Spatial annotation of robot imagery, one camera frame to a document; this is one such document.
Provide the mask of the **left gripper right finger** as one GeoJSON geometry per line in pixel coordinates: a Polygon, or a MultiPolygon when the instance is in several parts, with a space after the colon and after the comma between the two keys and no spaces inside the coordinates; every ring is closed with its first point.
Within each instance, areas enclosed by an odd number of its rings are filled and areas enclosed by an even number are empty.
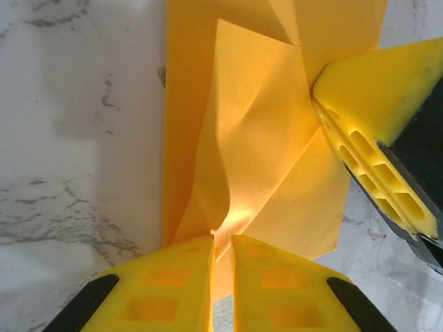
{"type": "Polygon", "coordinates": [[[345,275],[244,235],[231,239],[235,331],[394,331],[345,275]]]}

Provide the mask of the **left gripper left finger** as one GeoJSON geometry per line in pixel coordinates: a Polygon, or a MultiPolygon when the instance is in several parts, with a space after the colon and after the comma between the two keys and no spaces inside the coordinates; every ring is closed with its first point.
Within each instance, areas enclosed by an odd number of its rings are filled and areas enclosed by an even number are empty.
{"type": "Polygon", "coordinates": [[[45,331],[211,331],[214,239],[176,243],[87,283],[45,331]]]}

